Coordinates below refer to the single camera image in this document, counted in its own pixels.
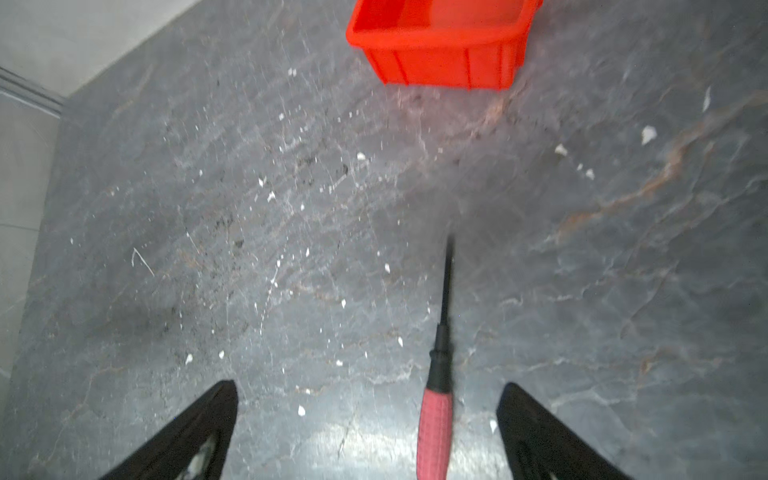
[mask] gray countertop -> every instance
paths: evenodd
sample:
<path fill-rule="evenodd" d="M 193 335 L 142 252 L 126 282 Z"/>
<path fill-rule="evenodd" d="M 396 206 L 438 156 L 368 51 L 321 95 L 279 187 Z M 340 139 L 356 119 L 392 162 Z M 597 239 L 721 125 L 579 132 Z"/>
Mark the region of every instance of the gray countertop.
<path fill-rule="evenodd" d="M 69 100 L 8 477 L 234 379 L 225 478 L 414 478 L 453 231 L 449 478 L 510 477 L 506 382 L 636 478 L 764 478 L 763 3 L 547 1 L 501 92 L 380 84 L 352 6 L 203 0 Z"/>

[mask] white paint chip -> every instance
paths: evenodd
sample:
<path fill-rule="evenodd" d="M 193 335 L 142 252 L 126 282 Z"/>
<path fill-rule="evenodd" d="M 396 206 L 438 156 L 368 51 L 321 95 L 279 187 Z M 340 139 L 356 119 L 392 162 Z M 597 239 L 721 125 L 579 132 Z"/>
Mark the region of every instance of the white paint chip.
<path fill-rule="evenodd" d="M 707 87 L 707 91 L 704 93 L 704 104 L 701 106 L 701 113 L 709 110 L 710 103 L 712 103 L 712 87 Z"/>
<path fill-rule="evenodd" d="M 646 125 L 643 127 L 643 131 L 641 132 L 641 137 L 643 138 L 643 145 L 647 144 L 648 142 L 653 141 L 654 138 L 658 136 L 658 133 L 656 132 L 656 128 L 651 127 L 650 125 Z"/>

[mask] red bin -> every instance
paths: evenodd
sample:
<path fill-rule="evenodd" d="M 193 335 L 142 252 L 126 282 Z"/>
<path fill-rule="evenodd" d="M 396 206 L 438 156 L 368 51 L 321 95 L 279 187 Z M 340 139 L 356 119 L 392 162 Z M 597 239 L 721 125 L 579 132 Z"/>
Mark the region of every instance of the red bin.
<path fill-rule="evenodd" d="M 542 0 L 358 0 L 346 39 L 384 83 L 503 89 Z"/>

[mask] white wall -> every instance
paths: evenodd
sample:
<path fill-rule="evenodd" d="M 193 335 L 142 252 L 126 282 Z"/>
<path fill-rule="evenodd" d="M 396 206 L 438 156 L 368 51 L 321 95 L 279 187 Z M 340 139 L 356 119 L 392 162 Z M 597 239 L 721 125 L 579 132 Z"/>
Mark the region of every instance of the white wall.
<path fill-rule="evenodd" d="M 0 0 L 0 66 L 62 96 L 197 0 Z"/>

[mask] screwdriver handle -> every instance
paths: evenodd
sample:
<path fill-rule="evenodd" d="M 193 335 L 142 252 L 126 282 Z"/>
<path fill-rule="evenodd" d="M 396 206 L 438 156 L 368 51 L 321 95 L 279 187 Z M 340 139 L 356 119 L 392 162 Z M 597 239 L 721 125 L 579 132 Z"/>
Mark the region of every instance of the screwdriver handle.
<path fill-rule="evenodd" d="M 453 394 L 424 390 L 416 446 L 416 478 L 445 480 L 451 457 Z"/>

